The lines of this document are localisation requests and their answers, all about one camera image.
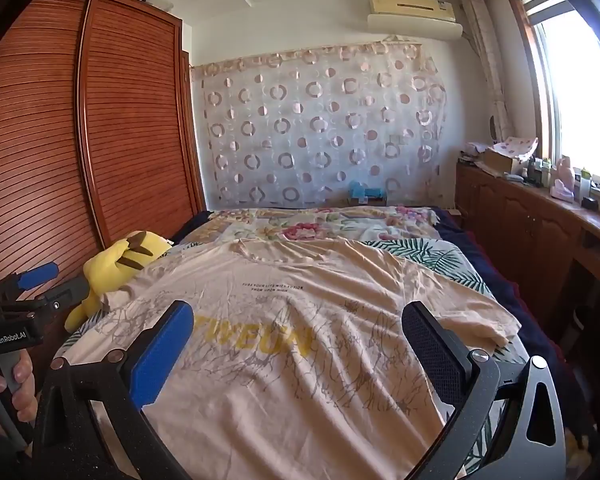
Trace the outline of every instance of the air conditioner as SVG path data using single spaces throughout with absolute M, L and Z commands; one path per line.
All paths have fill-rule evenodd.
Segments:
M 371 0 L 370 32 L 452 41 L 462 36 L 453 7 L 440 0 Z

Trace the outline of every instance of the bottle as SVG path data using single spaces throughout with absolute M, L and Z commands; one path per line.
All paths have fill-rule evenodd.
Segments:
M 589 171 L 582 168 L 582 171 L 580 172 L 580 195 L 578 197 L 578 200 L 580 201 L 580 203 L 582 203 L 582 201 L 585 198 L 589 197 L 590 191 L 591 191 L 591 174 L 589 173 Z
M 542 161 L 542 187 L 549 187 L 551 184 L 551 161 L 546 158 Z

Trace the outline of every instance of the yellow plush toy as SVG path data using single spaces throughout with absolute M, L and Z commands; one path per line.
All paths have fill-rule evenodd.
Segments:
M 148 264 L 157 260 L 171 243 L 149 231 L 134 231 L 110 248 L 96 254 L 83 266 L 91 290 L 88 297 L 67 316 L 64 329 L 71 333 L 100 310 L 100 297 L 118 290 Z

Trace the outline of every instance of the white wall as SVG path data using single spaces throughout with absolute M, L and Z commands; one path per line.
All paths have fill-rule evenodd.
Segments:
M 533 138 L 536 136 L 536 109 L 518 22 L 509 0 L 484 1 L 493 20 L 502 54 L 502 77 L 509 119 L 513 122 L 517 136 Z
M 368 0 L 273 0 L 195 24 L 191 63 L 384 39 L 385 35 L 366 32 L 368 14 Z M 422 43 L 446 87 L 441 178 L 443 201 L 452 206 L 459 149 L 468 140 L 490 139 L 486 82 L 480 60 L 466 40 Z M 199 151 L 204 158 L 207 150 Z
M 191 58 L 191 25 L 182 22 L 182 49 L 189 53 L 189 62 Z

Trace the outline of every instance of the t-shirt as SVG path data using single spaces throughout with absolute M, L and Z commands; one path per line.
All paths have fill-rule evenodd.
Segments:
M 520 328 L 499 304 L 360 242 L 249 240 L 157 260 L 108 294 L 110 314 L 65 357 L 128 348 L 174 300 L 194 331 L 143 411 L 200 479 L 401 479 L 444 421 L 402 332 L 420 300 L 469 347 Z

